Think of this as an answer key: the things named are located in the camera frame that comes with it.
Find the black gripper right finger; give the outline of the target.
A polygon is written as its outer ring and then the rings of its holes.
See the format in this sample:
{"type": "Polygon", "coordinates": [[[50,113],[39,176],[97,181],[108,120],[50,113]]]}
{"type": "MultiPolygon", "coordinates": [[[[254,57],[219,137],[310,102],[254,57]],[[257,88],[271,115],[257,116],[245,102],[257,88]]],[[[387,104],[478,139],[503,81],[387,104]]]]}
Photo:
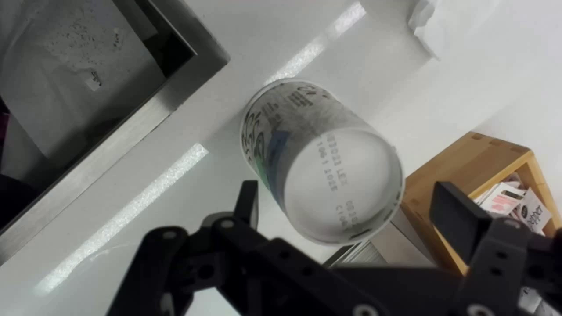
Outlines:
{"type": "Polygon", "coordinates": [[[431,222],[470,267],[491,264],[487,236],[494,218],[454,183],[435,185],[431,222]]]}

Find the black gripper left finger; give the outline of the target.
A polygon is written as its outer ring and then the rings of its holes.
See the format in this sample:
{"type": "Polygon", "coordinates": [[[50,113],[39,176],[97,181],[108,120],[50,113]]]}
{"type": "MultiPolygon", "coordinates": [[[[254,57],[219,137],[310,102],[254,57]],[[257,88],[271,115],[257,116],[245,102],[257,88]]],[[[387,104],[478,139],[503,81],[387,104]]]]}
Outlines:
{"type": "Polygon", "coordinates": [[[245,181],[234,208],[234,218],[255,229],[259,225],[259,183],[245,181]]]}

